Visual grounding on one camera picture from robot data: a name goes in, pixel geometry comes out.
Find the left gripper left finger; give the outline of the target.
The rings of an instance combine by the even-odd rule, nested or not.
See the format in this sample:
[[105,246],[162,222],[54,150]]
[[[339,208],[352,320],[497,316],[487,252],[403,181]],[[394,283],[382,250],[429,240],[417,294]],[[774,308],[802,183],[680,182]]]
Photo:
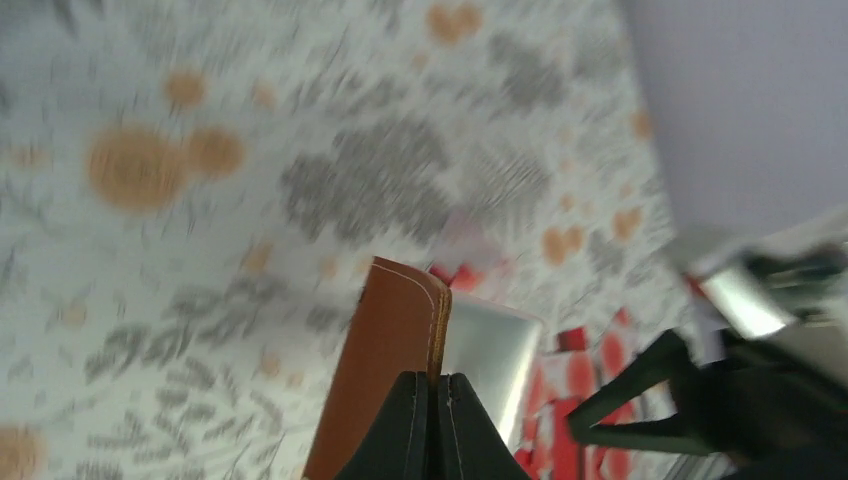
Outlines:
[[336,479],[426,479],[430,393],[430,384],[424,373],[401,373],[359,447]]

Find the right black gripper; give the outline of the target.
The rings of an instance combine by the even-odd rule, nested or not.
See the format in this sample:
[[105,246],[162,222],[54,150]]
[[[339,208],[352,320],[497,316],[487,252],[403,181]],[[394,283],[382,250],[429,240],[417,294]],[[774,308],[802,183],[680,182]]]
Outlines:
[[725,454],[732,479],[844,479],[847,395],[763,342],[723,332],[721,360],[698,368],[667,330],[568,414],[581,444]]

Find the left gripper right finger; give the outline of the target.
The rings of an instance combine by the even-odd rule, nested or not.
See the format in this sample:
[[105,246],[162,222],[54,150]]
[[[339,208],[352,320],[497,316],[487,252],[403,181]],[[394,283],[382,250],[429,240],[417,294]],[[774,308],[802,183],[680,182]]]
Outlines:
[[440,378],[436,389],[434,442],[435,479],[520,480],[528,477],[463,374]]

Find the brown leather card holder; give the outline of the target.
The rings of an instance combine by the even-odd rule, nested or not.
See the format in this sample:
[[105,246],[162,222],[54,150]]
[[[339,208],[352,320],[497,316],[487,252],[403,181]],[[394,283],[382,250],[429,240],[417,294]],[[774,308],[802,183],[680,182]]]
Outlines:
[[455,293],[428,272],[375,258],[350,322],[304,477],[336,479],[405,371],[424,373],[430,384],[426,479],[435,479],[435,400],[444,375],[467,377],[510,450],[541,332],[538,320],[517,310]]

